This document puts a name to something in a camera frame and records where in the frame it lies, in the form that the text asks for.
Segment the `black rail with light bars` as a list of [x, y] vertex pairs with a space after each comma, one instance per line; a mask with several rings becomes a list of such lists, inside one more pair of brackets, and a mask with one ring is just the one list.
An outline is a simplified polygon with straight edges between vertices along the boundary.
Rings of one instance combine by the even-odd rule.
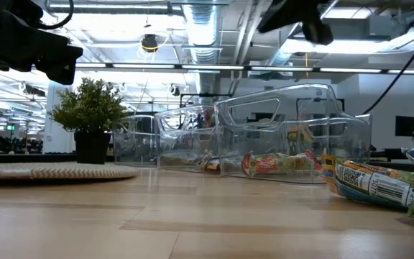
[[361, 73], [414, 76], [414, 69], [381, 69], [381, 68], [319, 68], [300, 66], [259, 66], [259, 65], [192, 65], [192, 64], [159, 64], [159, 63], [77, 63], [77, 70], [83, 71], [246, 71], [246, 72], [302, 72], [302, 73]]

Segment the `black adapter box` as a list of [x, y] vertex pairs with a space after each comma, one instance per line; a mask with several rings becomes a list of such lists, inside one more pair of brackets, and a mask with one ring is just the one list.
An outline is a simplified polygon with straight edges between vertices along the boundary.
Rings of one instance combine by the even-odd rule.
[[414, 137], [414, 117], [395, 117], [395, 136]]

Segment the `black aluminium table frame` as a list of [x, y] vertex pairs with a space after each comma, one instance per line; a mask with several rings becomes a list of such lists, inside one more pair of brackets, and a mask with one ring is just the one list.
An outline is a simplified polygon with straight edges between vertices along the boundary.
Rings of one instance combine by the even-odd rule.
[[74, 162], [76, 154], [3, 154], [0, 153], [0, 163], [55, 163]]

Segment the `green potted plant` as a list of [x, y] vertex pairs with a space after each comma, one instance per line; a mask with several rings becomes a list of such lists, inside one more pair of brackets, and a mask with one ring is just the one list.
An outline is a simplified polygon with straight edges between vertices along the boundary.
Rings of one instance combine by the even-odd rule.
[[106, 162], [112, 124], [125, 117], [127, 108], [110, 82], [83, 78], [76, 91], [57, 92], [60, 103], [48, 112], [50, 119], [72, 132], [78, 163]]

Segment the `silver ventilation duct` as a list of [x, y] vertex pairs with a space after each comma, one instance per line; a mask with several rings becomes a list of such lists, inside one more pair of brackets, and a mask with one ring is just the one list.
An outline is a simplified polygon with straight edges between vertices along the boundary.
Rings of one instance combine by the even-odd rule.
[[[321, 12], [321, 20], [333, 9], [333, 7], [339, 2], [339, 0], [329, 0], [329, 7], [319, 6], [319, 11]], [[268, 66], [283, 66], [285, 65], [292, 54], [293, 50], [290, 49], [291, 41], [289, 37], [295, 32], [303, 32], [302, 22], [297, 22], [295, 24], [290, 24], [284, 27], [277, 29], [280, 33], [279, 39], [282, 41], [282, 44], [276, 50], [275, 54], [267, 61]]]
[[[219, 43], [220, 9], [207, 4], [185, 5], [183, 12], [187, 20], [186, 34], [193, 48], [191, 59], [195, 65], [216, 65], [220, 51], [215, 47]], [[195, 86], [198, 94], [220, 94], [220, 73], [199, 72], [195, 74]]]

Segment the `orange green granola bar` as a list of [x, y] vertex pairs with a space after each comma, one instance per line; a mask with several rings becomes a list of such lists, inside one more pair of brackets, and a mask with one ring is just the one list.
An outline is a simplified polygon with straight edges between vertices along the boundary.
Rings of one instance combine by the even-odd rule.
[[414, 172], [397, 171], [334, 156], [321, 157], [321, 178], [347, 199], [407, 209], [414, 199]]
[[214, 171], [219, 172], [220, 169], [220, 160], [218, 158], [212, 158], [201, 163], [203, 171]]

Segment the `clear plastic bin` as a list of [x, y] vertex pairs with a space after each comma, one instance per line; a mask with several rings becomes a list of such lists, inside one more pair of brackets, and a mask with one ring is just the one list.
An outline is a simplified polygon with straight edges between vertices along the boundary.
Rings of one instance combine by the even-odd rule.
[[157, 125], [152, 115], [131, 115], [113, 121], [114, 162], [134, 167], [157, 166]]
[[219, 159], [216, 115], [213, 106], [195, 105], [159, 112], [155, 115], [157, 165], [160, 168], [191, 173], [203, 171], [201, 163]]
[[345, 101], [325, 84], [276, 88], [215, 103], [221, 174], [287, 183], [322, 184], [321, 170], [261, 175], [243, 174], [247, 153], [297, 155], [311, 152], [365, 163], [370, 157], [372, 117], [350, 115]]

